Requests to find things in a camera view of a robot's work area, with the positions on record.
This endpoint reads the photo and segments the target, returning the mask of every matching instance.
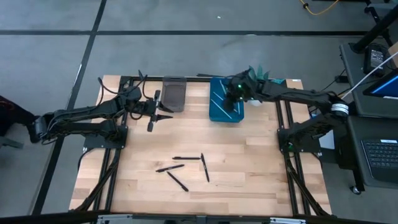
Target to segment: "wooden tabletop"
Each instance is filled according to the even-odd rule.
[[[120,76],[105,75],[103,83],[117,91],[119,80]],[[287,84],[291,88],[302,88],[300,80],[287,80]],[[145,86],[148,96],[161,89],[162,82],[147,82]],[[106,92],[104,100],[113,96]],[[246,103],[245,118],[238,124],[212,122],[208,110],[209,83],[188,82],[184,112],[173,114],[173,119],[159,121],[153,132],[146,131],[147,117],[139,121],[128,117],[128,139],[119,162],[112,212],[292,215],[284,160],[276,136],[275,103],[263,103],[259,107]],[[292,112],[295,122],[308,119],[306,105],[292,103]],[[201,153],[210,183],[201,161],[172,160],[174,156],[198,157]],[[97,184],[103,155],[104,149],[95,149],[83,158],[70,208],[79,206]],[[309,191],[323,209],[330,212],[319,161],[309,153],[301,153],[301,160]],[[155,172],[177,164],[185,166],[170,172],[189,192],[184,192],[167,173]],[[299,192],[296,187],[298,207],[303,213]],[[104,207],[106,193],[107,186],[100,208]]]

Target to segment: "white cable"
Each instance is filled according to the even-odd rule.
[[[363,79],[361,79],[361,81],[359,81],[354,87],[352,87],[352,89],[350,89],[350,91],[348,91],[346,94],[344,94],[343,97],[341,97],[341,99],[344,99],[344,97],[346,97],[348,94],[350,94],[356,87],[359,86],[359,84],[361,84],[361,82],[363,82],[363,80],[365,80],[368,76],[372,75],[372,73],[374,71],[376,71],[377,69],[379,69],[381,66],[383,66],[385,63],[387,63],[388,61],[390,61],[393,57],[395,57],[398,54],[398,52],[396,52],[395,54],[391,55],[389,58],[387,58],[387,60],[383,61],[383,63],[381,63],[379,66],[377,66],[375,69],[373,69],[371,72],[369,72],[369,74],[367,74],[365,77],[363,77]]]

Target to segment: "chair wheel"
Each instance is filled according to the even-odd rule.
[[[349,187],[349,189],[352,191],[352,193],[354,193],[356,195],[361,194],[361,192],[355,186]]]

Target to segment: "black pen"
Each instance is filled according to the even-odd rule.
[[[169,176],[171,176],[171,177],[173,178],[173,180],[175,180],[176,183],[178,183],[178,184],[181,186],[181,188],[184,189],[184,191],[186,191],[186,192],[189,191],[189,190],[187,189],[186,186],[184,186],[179,180],[177,180],[177,178],[175,178],[175,177],[173,176],[173,174],[171,174],[169,171],[167,171],[167,174],[168,174]]]
[[[173,159],[185,159],[185,160],[199,160],[200,157],[181,157],[181,156],[175,156]]]
[[[203,168],[205,169],[205,174],[206,174],[207,182],[210,182],[209,173],[207,173],[207,167],[206,167],[205,157],[203,156],[203,153],[201,153],[200,159],[201,159],[201,161],[202,161],[202,163],[203,163]]]
[[[165,172],[167,170],[175,169],[175,168],[179,168],[179,167],[183,167],[183,166],[184,166],[184,164],[180,164],[180,165],[177,165],[177,166],[161,168],[161,169],[158,169],[156,172]]]

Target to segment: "blue box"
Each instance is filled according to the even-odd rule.
[[[225,78],[212,78],[210,80],[210,97],[209,97],[209,117],[210,121],[216,122],[228,122],[228,123],[238,123],[244,118],[244,108],[243,101],[235,103],[234,109],[236,111],[227,112],[223,108],[223,100],[225,99],[225,94],[223,90],[222,83],[226,89],[226,82],[228,79]]]

